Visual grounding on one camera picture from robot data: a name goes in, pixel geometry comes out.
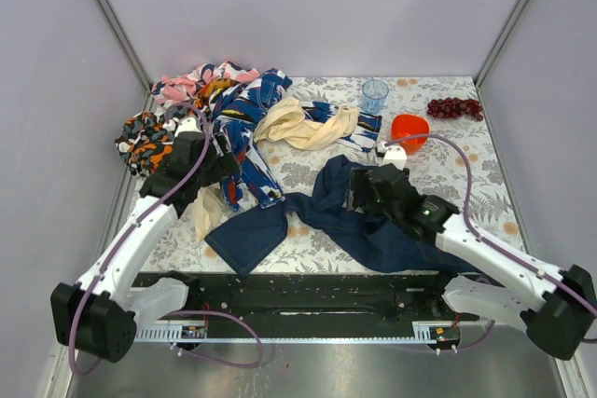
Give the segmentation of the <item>blue white patterned cloth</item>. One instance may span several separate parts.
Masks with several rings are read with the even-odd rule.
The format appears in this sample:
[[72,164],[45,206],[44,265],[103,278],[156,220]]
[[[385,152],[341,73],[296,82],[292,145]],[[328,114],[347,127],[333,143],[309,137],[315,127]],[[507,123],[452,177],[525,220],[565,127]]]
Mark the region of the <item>blue white patterned cloth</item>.
[[[240,209],[244,189],[254,196],[262,208],[285,200],[283,188],[258,149],[257,125],[283,98],[294,97],[288,93],[292,84],[289,76],[272,68],[250,83],[238,84],[211,95],[214,132],[229,138],[232,153],[240,164],[239,174],[220,182],[224,201],[233,211]],[[320,123],[324,118],[332,117],[340,107],[327,102],[298,100],[307,118]],[[357,109],[359,117],[355,131],[334,143],[368,153],[379,138],[382,117]]]

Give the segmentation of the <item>orange camouflage cloth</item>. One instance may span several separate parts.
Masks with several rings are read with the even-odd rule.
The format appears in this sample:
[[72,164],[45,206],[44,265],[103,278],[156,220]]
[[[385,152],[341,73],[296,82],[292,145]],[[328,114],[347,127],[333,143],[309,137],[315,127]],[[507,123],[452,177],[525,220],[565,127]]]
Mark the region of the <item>orange camouflage cloth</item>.
[[164,157],[173,151],[176,129],[188,117],[199,116],[195,110],[175,103],[162,113],[144,111],[129,118],[115,145],[130,173],[147,177],[155,172]]

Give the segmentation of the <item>dark blue denim jeans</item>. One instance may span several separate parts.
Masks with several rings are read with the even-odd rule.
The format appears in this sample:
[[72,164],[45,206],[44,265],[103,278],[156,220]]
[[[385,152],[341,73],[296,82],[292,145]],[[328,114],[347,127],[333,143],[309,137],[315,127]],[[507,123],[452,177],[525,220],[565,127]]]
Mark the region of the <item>dark blue denim jeans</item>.
[[207,244],[240,276],[247,276],[286,238],[287,216],[323,231],[360,265],[380,273],[405,270],[476,272],[466,261],[407,236],[383,215],[344,207],[353,172],[364,166],[345,156],[327,161],[312,194],[288,193],[285,200],[240,213],[211,231]]

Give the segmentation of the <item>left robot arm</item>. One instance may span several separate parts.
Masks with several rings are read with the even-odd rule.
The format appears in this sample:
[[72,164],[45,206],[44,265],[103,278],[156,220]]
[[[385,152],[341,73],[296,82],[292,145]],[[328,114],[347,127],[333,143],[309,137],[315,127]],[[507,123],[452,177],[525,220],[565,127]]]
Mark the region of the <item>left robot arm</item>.
[[140,293],[132,284],[200,189],[238,171],[224,134],[183,131],[175,137],[172,152],[145,179],[129,218],[104,253],[75,283],[61,282],[50,295],[56,337],[69,349],[71,363],[77,352],[116,363],[139,330],[185,306],[190,281],[181,274]]

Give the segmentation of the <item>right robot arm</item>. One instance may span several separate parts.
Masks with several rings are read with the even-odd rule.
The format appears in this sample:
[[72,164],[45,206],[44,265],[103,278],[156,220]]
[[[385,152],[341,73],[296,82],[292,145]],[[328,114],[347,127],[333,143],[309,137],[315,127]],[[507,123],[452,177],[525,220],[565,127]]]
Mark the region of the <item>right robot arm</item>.
[[521,253],[468,223],[454,204],[420,194],[408,170],[392,164],[354,170],[350,192],[355,207],[385,215],[409,237],[492,279],[478,284],[463,275],[452,278],[442,298],[454,312],[516,328],[559,360],[570,360],[584,342],[596,319],[596,293],[586,269],[563,269]]

